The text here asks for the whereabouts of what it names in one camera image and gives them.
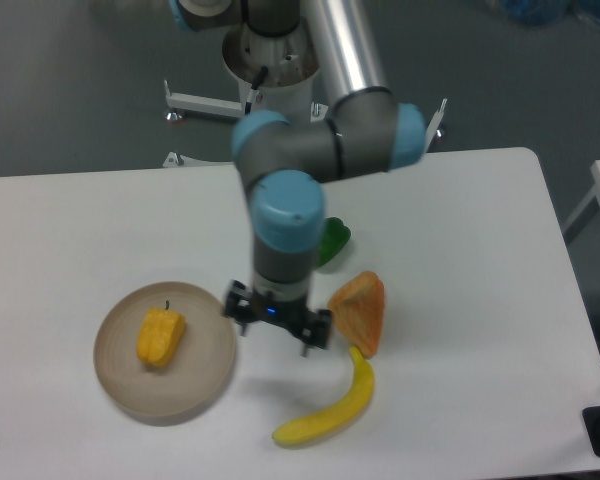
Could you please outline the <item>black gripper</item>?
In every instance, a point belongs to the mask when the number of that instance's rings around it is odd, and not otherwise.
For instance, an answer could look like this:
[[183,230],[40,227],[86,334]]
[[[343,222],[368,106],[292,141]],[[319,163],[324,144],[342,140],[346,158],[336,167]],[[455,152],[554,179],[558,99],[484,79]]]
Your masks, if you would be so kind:
[[254,277],[251,291],[233,280],[224,301],[223,315],[239,326],[245,336],[254,315],[260,321],[287,330],[302,341],[301,356],[307,358],[313,348],[326,350],[332,327],[332,312],[327,309],[309,311],[307,278],[291,283]]

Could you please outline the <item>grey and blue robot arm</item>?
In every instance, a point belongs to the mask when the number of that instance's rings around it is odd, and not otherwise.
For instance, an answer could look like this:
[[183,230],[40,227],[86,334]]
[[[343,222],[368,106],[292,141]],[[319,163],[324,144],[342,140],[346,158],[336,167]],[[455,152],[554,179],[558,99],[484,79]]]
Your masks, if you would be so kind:
[[326,310],[307,298],[325,222],[325,183],[417,163],[427,149],[419,109],[387,86],[364,5],[359,1],[174,1],[175,20],[199,31],[243,26],[255,44],[243,49],[263,85],[273,74],[276,40],[303,33],[324,73],[330,108],[296,125],[247,102],[231,155],[240,175],[253,237],[252,280],[234,282],[224,313],[242,327],[263,321],[305,348],[325,348]]

